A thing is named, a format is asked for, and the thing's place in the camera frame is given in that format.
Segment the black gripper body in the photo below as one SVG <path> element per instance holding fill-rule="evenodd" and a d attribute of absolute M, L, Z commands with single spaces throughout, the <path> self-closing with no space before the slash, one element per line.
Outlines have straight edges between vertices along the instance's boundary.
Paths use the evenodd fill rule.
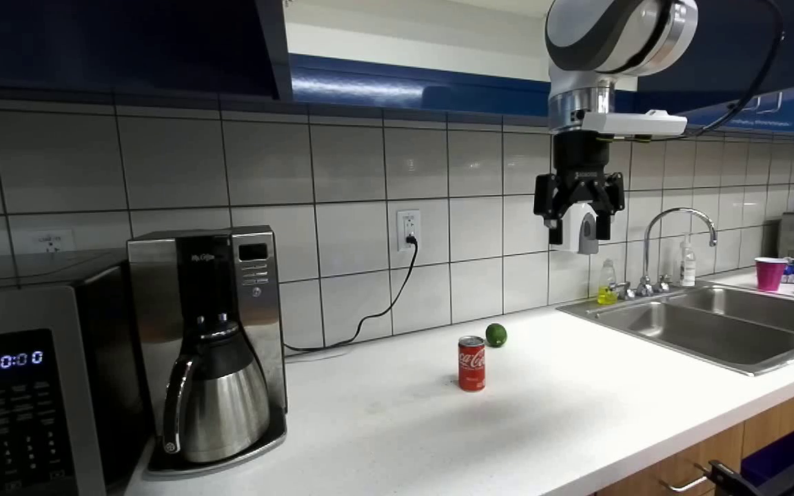
<path fill-rule="evenodd" d="M 623 176 L 608 172 L 610 139 L 599 132 L 561 132 L 554 136 L 554 170 L 535 178 L 532 211 L 561 221 L 573 203 L 591 203 L 612 216 L 627 205 Z"/>

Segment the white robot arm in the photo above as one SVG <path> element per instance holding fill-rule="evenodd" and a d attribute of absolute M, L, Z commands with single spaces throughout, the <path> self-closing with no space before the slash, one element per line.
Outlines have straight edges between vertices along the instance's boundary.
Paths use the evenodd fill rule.
<path fill-rule="evenodd" d="M 594 234 L 610 236 L 627 205 L 623 176 L 608 172 L 617 136 L 682 136 L 686 117 L 668 110 L 620 113 L 614 85 L 670 68 L 697 29 L 694 0 L 551 0 L 544 21 L 554 170 L 535 178 L 532 211 L 550 241 L 565 241 L 565 211 L 586 203 Z"/>

